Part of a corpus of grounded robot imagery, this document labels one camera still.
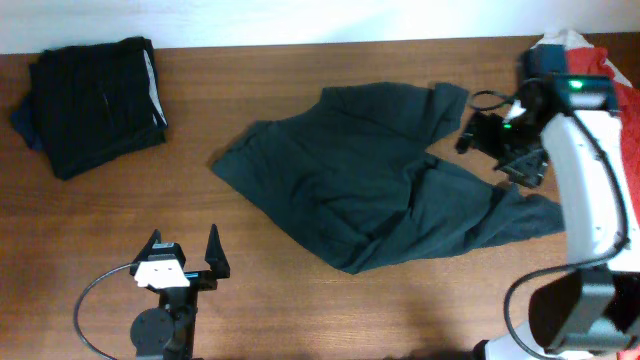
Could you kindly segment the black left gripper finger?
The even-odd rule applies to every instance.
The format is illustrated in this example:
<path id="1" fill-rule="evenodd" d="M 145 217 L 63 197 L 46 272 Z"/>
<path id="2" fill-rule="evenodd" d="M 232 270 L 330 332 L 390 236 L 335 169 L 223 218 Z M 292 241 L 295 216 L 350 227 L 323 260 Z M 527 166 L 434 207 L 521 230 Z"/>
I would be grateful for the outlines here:
<path id="1" fill-rule="evenodd" d="M 211 225 L 204 260 L 217 279 L 230 277 L 230 265 L 222 248 L 219 231 L 215 224 Z"/>
<path id="2" fill-rule="evenodd" d="M 152 249 L 154 245 L 161 244 L 161 243 L 162 243 L 161 232 L 158 229 L 155 229 L 152 232 L 149 240 L 145 244 L 145 249 Z"/>

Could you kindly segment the dark green t-shirt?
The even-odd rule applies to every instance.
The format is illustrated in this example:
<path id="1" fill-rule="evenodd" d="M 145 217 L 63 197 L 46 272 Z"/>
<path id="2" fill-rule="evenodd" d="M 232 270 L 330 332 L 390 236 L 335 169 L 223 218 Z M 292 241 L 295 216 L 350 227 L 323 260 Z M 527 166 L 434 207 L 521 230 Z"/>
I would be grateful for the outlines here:
<path id="1" fill-rule="evenodd" d="M 301 114 L 254 123 L 212 169 L 349 274 L 562 232 L 556 202 L 429 153 L 459 128 L 467 98 L 449 83 L 327 87 Z"/>

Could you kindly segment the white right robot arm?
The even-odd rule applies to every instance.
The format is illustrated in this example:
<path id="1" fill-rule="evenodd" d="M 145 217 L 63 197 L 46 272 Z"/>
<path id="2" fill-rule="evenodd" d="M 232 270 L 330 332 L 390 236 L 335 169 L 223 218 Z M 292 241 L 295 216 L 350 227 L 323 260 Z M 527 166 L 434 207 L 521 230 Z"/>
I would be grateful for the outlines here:
<path id="1" fill-rule="evenodd" d="M 589 359 L 639 345 L 639 226 L 622 161 L 613 82 L 569 71 L 565 49 L 539 44 L 519 60 L 518 89 L 475 107 L 456 149 L 496 160 L 512 182 L 534 188 L 552 169 L 567 234 L 567 263 L 545 268 L 528 318 L 472 357 Z"/>

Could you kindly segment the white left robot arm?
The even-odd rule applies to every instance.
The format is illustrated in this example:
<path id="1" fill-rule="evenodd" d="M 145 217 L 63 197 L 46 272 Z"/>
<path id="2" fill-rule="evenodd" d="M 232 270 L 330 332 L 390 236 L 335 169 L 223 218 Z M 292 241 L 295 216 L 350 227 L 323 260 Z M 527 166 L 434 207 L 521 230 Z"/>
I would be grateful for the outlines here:
<path id="1" fill-rule="evenodd" d="M 215 225 L 209 233 L 204 260 L 209 265 L 207 270 L 186 271 L 181 246 L 164 242 L 159 230 L 134 258 L 130 274 L 136 285 L 159 296 L 158 305 L 141 312 L 130 327 L 136 358 L 193 358 L 198 295 L 216 290 L 219 280 L 230 277 L 230 265 Z"/>

